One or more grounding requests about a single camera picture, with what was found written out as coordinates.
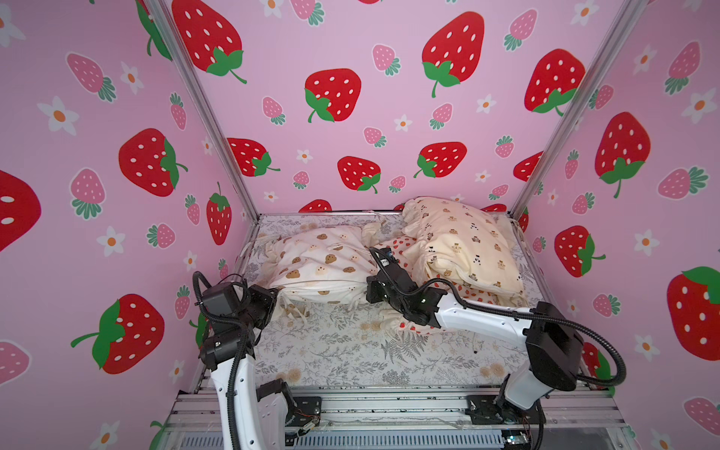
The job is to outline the white strawberry-print pillowcase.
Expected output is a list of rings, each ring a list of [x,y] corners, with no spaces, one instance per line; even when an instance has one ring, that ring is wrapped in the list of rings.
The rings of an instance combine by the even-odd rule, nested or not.
[[[502,306],[508,308],[526,308],[528,306],[527,299],[524,294],[504,295],[496,294],[496,292],[488,292],[479,290],[476,286],[466,283],[462,280],[453,269],[449,271],[438,271],[428,266],[421,260],[425,253],[416,244],[414,238],[402,235],[399,238],[388,240],[378,245],[378,248],[390,247],[393,255],[410,274],[411,279],[418,285],[428,281],[429,279],[448,279],[459,291],[460,296],[470,303],[487,303],[488,305]],[[431,325],[420,325],[405,319],[399,312],[391,307],[382,308],[382,330],[390,336],[400,336],[402,334],[431,336],[436,334],[444,334],[450,332],[448,328],[437,328]]]

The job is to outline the cream cookie-print pillow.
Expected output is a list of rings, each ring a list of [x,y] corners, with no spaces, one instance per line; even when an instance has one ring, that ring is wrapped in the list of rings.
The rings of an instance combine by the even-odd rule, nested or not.
[[[279,291],[279,301],[347,305],[366,300],[367,278],[378,273],[369,248],[379,242],[378,222],[316,228],[279,236],[264,247],[258,283]]]

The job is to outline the cream bear-print pillow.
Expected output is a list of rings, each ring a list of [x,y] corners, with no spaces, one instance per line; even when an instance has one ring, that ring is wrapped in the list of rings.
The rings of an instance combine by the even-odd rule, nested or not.
[[[418,197],[402,211],[404,236],[425,251],[421,260],[438,271],[453,269],[479,290],[526,297],[511,245],[489,213],[459,202]]]

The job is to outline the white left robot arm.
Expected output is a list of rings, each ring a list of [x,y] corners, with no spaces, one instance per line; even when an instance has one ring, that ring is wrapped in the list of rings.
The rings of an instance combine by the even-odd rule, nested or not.
[[[284,449],[286,419],[296,406],[283,380],[258,385],[255,346],[270,323],[278,291],[245,279],[211,284],[192,275],[196,305],[209,322],[200,358],[219,399],[226,449]]]

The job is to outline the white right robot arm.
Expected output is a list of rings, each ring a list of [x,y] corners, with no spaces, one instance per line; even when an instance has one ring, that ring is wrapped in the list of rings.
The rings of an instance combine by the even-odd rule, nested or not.
[[[379,273],[367,279],[367,301],[386,303],[415,326],[462,330],[526,349],[520,369],[505,377],[489,410],[508,420],[536,408],[547,394],[576,389],[584,341],[547,302],[533,309],[471,303],[447,279],[412,281],[389,247],[372,249]]]

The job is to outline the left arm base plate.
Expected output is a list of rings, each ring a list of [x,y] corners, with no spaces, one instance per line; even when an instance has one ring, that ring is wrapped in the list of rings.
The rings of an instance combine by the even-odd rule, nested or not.
[[[321,397],[295,397],[288,406],[285,427],[303,428],[309,424],[319,425],[322,403]]]

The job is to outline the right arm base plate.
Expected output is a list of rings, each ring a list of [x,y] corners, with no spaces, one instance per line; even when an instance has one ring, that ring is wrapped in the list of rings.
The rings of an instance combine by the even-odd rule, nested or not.
[[[493,395],[470,395],[467,397],[468,408],[465,414],[470,417],[473,425],[477,426],[530,426],[545,425],[546,418],[537,405],[530,410],[521,410],[518,407],[504,403],[499,406]]]

